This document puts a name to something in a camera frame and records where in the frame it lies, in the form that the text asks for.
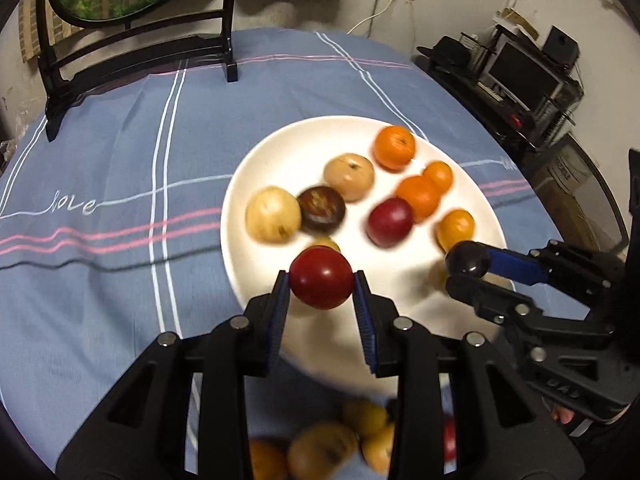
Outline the person's right hand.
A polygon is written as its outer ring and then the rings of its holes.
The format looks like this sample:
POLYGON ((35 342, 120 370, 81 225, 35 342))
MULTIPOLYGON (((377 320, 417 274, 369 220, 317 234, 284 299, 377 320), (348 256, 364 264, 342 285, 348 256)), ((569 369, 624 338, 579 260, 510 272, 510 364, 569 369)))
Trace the person's right hand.
POLYGON ((560 404, 555 404, 551 410, 551 417, 561 425, 568 425, 574 418, 575 413, 569 408, 564 408, 560 404))

